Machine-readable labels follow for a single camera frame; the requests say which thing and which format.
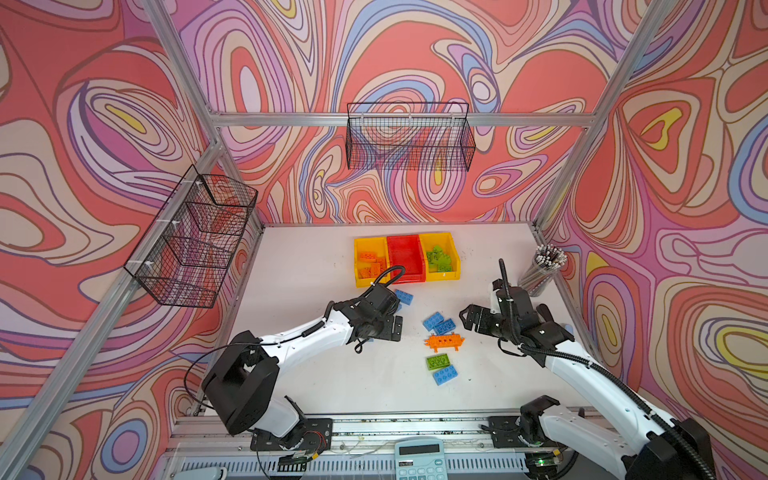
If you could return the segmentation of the green long brick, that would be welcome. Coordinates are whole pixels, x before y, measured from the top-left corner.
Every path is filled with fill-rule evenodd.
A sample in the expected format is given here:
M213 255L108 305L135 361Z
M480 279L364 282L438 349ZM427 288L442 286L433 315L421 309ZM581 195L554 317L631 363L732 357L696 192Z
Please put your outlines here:
M448 273L454 271L451 257L445 252L444 254L445 256L443 257L442 262L437 270L430 270L428 268L430 273Z

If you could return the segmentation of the blue brick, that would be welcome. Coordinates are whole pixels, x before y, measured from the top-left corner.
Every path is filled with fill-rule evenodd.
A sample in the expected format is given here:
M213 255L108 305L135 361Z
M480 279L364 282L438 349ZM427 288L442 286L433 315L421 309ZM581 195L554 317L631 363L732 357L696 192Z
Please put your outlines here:
M399 299L399 301L405 305L411 305L413 302L414 296L408 292L396 289L395 295Z
M452 319L445 319L434 326L433 331L437 336L453 334L456 330L456 324Z
M447 382L458 377L458 372L453 365L435 370L432 373L433 380L438 386L442 386Z

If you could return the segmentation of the green brick front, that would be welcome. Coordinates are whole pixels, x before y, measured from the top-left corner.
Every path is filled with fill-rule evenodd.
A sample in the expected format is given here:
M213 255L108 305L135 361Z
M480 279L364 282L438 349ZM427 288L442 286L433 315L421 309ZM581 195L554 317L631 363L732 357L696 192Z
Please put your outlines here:
M436 371L449 367L451 365L451 361L449 356L443 353L427 357L426 365L429 371Z

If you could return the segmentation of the blue brick studs up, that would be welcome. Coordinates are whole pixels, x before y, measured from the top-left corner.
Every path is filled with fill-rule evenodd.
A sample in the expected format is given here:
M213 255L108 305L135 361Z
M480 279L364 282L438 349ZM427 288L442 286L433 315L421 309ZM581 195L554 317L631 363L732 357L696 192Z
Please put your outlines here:
M435 312L426 318L422 325L428 331L434 331L435 328L445 320L444 316L440 312Z

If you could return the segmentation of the orange long brick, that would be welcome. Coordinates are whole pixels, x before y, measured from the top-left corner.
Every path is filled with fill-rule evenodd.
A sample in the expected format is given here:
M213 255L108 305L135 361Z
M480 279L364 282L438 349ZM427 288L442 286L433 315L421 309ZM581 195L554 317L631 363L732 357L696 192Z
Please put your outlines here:
M388 268L387 261L384 257L378 257L377 260L371 264L370 272L373 277L378 277Z

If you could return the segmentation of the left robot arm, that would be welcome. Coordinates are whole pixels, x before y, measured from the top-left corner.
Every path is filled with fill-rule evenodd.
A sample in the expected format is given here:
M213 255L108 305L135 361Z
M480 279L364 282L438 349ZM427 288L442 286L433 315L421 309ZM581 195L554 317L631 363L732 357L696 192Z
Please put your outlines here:
M390 285L405 273L402 265L390 267L362 294L329 302L320 317L291 330L265 337L237 334L201 384L227 432L266 433L286 446L299 443L308 432L307 420L294 400L274 393L279 375L337 347L353 346L360 354L372 340L398 342L403 319Z

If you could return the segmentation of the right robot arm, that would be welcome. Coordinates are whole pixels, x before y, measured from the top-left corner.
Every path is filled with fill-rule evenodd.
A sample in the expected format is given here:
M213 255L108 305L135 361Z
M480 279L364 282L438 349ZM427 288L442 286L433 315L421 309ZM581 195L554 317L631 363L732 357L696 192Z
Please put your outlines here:
M553 442L572 449L617 479L713 479L711 439L696 420L680 420L646 401L595 360L556 322L549 307L508 281L506 267L490 287L491 305L470 304L463 327L493 337L510 355L529 358L569 384L608 421L600 427L542 395L519 409L506 436L530 446Z

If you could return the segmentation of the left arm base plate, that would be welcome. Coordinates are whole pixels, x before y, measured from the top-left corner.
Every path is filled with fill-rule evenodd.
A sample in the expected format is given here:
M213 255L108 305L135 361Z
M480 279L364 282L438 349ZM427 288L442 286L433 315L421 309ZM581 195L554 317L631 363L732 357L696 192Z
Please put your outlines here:
M333 419L311 417L301 420L285 438L255 429L252 432L250 450L254 452L296 452L322 453L332 443Z

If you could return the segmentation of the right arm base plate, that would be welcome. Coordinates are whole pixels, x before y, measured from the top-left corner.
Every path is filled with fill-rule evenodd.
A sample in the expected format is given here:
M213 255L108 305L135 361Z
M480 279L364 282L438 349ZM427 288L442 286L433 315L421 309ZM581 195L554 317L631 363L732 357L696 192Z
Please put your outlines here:
M525 440L518 416L490 416L480 429L491 437L494 448L528 448L536 450L568 450L568 447L552 440Z

